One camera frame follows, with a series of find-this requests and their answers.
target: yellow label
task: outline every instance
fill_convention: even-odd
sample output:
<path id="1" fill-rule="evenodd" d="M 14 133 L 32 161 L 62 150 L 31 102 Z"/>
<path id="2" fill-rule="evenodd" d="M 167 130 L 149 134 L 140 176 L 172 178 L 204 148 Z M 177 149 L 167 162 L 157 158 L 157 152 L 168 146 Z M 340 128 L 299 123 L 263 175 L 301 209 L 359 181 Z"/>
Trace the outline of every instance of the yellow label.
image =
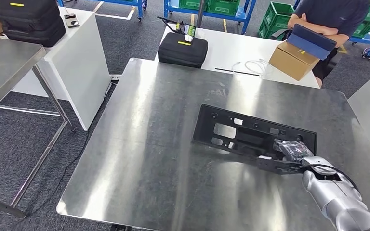
<path id="1" fill-rule="evenodd" d="M 178 43 L 179 43 L 179 44 L 182 44 L 182 45 L 188 45 L 188 46 L 190 46 L 190 45 L 191 45 L 190 43 L 181 42 L 181 41 L 179 41 Z"/>
<path id="2" fill-rule="evenodd" d="M 11 6 L 25 6 L 24 4 L 21 4 L 21 3 L 9 3 L 9 5 Z"/>

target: metal tabletop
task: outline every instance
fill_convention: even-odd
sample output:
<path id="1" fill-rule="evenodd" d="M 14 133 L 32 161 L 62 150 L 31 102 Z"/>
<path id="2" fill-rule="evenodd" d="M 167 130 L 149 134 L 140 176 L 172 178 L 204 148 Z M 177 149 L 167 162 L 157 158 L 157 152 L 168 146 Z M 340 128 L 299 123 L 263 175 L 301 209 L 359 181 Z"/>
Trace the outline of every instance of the metal tabletop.
<path id="1" fill-rule="evenodd" d="M 131 59 L 57 212 L 162 231 L 333 230 L 301 175 L 191 142 L 203 103 L 317 132 L 317 154 L 370 209 L 370 143 L 342 93 Z"/>
<path id="2" fill-rule="evenodd" d="M 45 54 L 41 45 L 0 38 L 0 101 Z"/>

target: black carrying case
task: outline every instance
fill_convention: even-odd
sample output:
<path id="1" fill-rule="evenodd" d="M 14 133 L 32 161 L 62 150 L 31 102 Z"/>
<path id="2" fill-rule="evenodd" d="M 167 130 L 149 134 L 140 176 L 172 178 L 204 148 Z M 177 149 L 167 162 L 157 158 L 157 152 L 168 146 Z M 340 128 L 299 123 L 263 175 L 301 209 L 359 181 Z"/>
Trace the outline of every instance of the black carrying case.
<path id="1" fill-rule="evenodd" d="M 184 35 L 168 33 L 158 48 L 158 59 L 162 63 L 201 68 L 208 52 L 208 42 L 193 38 L 185 40 Z"/>
<path id="2" fill-rule="evenodd" d="M 66 33 L 54 0 L 0 0 L 0 22 L 11 40 L 51 47 Z"/>
<path id="3" fill-rule="evenodd" d="M 44 47 L 54 46 L 66 33 L 65 25 L 61 18 L 54 22 L 51 27 L 42 31 L 35 30 L 31 32 L 22 32 L 5 29 L 3 29 L 3 31 L 10 40 L 37 43 L 43 45 Z"/>

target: gray carpet floor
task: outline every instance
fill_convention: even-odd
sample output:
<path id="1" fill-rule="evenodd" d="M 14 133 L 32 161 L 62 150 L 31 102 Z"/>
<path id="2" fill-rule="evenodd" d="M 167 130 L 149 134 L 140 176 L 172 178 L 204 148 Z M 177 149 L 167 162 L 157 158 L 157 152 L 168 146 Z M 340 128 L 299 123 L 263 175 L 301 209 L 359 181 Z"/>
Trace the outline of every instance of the gray carpet floor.
<path id="1" fill-rule="evenodd" d="M 256 2 L 247 36 L 256 36 L 269 2 L 270 0 Z M 293 1 L 281 0 L 281 2 L 292 3 Z M 66 3 L 66 6 L 92 11 L 97 3 L 97 1 L 78 0 Z M 125 17 L 130 10 L 130 6 L 104 3 L 98 13 Z M 148 0 L 148 8 L 142 22 L 136 19 L 137 12 L 131 20 L 96 17 L 111 74 L 121 74 L 131 57 L 154 59 L 165 28 L 164 24 L 156 18 L 157 16 L 163 16 L 163 0 Z M 190 22 L 188 14 L 174 12 L 170 18 Z M 208 17 L 203 19 L 202 27 L 219 31 L 224 29 L 222 19 Z M 240 33 L 241 27 L 236 22 L 227 21 L 229 33 Z M 348 42 L 345 47 L 348 54 L 343 56 L 325 80 L 323 88 L 339 90 L 350 97 L 370 79 L 370 61 L 361 58 L 362 50 L 367 47 L 366 45 L 353 46 Z M 110 229 L 109 224 L 60 216 L 56 213 L 55 207 L 77 164 L 77 161 L 73 162 L 73 160 L 79 157 L 113 89 L 112 86 L 88 132 L 79 127 L 70 104 L 61 102 L 77 129 L 74 132 L 62 133 L 41 171 L 21 200 L 19 207 L 26 210 L 29 216 L 18 219 L 0 212 L 0 230 L 107 231 Z M 2 104 L 54 110 L 47 98 L 19 93 L 10 93 Z M 60 123 L 61 119 L 56 116 L 0 109 L 0 200 L 10 203 Z"/>

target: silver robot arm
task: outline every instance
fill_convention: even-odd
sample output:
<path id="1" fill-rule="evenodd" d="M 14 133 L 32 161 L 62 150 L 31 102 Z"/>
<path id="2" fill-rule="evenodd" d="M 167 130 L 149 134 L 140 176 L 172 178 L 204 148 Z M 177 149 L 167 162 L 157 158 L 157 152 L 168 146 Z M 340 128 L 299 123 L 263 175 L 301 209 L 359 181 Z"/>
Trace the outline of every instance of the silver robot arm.
<path id="1" fill-rule="evenodd" d="M 333 167 L 318 156 L 305 157 L 301 164 Z M 303 173 L 303 185 L 337 231 L 370 231 L 370 212 L 362 203 L 361 194 L 342 174 L 327 167 L 311 167 Z"/>

